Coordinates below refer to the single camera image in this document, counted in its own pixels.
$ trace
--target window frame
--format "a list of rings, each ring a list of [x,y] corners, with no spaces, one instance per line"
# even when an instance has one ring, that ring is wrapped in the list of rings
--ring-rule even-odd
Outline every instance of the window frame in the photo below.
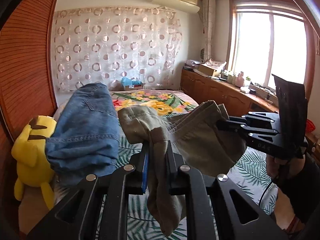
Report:
[[[228,71],[234,70],[235,67],[235,54],[237,52],[238,47],[238,37],[239,37],[239,19],[238,13],[236,12],[236,4],[240,2],[256,2],[257,0],[229,0],[229,7],[230,7],[230,19],[229,19],[229,38],[228,38],[228,50],[227,50],[227,64],[225,69]],[[293,0],[260,0],[261,2],[268,2],[272,3],[272,1],[278,1],[283,3],[283,5],[290,5],[293,8],[299,9],[297,5],[293,2]],[[269,13],[270,24],[271,28],[274,26],[274,19],[273,15],[275,13]],[[314,41],[314,32],[311,24],[305,17],[304,20],[305,30],[306,30],[306,39],[307,39],[307,60],[306,60],[306,73],[304,79],[305,91],[306,91],[306,98],[309,100],[313,85],[313,77],[315,71],[315,41]],[[271,75],[271,66],[273,60],[273,50],[274,50],[274,31],[271,31],[270,36],[270,51],[269,51],[269,58],[268,58],[268,69],[265,76],[264,85],[268,86],[268,80]]]

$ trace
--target pikachu plush toy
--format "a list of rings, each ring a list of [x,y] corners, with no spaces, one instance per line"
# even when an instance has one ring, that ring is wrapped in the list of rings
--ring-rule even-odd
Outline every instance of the pikachu plush toy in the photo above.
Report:
[[[45,139],[50,137],[57,122],[49,116],[39,115],[25,126],[16,139],[11,154],[17,160],[18,179],[14,185],[14,197],[21,201],[24,185],[40,187],[44,202],[53,208],[53,191],[50,181],[54,171],[45,156]]]

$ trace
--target window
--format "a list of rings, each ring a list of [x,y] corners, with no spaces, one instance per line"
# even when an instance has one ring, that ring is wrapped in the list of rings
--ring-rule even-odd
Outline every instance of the window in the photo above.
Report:
[[[232,2],[228,70],[242,71],[271,91],[276,89],[272,74],[305,84],[310,61],[308,30],[301,11],[290,0]]]

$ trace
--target silver bolt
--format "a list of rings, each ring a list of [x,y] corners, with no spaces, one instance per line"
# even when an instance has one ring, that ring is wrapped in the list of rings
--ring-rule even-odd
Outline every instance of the silver bolt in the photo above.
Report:
[[[190,167],[189,167],[188,165],[185,165],[185,164],[184,164],[184,165],[181,165],[181,166],[180,166],[180,170],[181,170],[181,171],[190,171]]]
[[[94,181],[96,179],[96,175],[89,174],[85,178],[86,178],[87,181]]]
[[[219,174],[218,176],[217,176],[217,179],[218,180],[220,180],[220,181],[222,181],[222,182],[225,182],[225,181],[227,181],[228,180],[228,176],[226,175],[226,174]]]
[[[134,169],[134,166],[131,164],[127,164],[125,166],[123,166],[125,171],[132,171]]]

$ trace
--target bed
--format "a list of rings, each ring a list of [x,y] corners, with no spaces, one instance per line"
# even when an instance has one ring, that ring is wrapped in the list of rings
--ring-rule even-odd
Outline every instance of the bed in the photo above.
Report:
[[[110,93],[117,111],[128,106],[147,105],[156,109],[159,115],[177,115],[188,113],[198,105],[191,97],[179,91],[135,90]],[[56,120],[59,118],[66,103],[67,102],[62,104],[55,113],[54,118]],[[142,144],[131,145],[126,139],[121,127],[119,141],[119,155],[116,165],[122,167],[129,162],[132,155],[140,152]],[[255,203],[259,202],[263,191],[271,181],[266,173],[265,158],[265,153],[248,147],[244,155],[228,173],[228,176],[232,181],[246,192]],[[68,189],[62,188],[58,183],[55,183],[54,192],[55,203],[58,203],[67,194]],[[261,208],[266,214],[271,214],[273,211],[276,196],[277,187],[276,185],[272,185],[261,203]],[[159,224],[148,212],[146,205],[147,197],[148,192],[142,196],[129,196],[127,223],[128,240],[166,239],[161,233]],[[180,222],[179,227],[168,237],[168,239],[187,239],[186,222],[186,219],[183,219]],[[98,223],[96,239],[99,235],[99,225],[100,222]]]

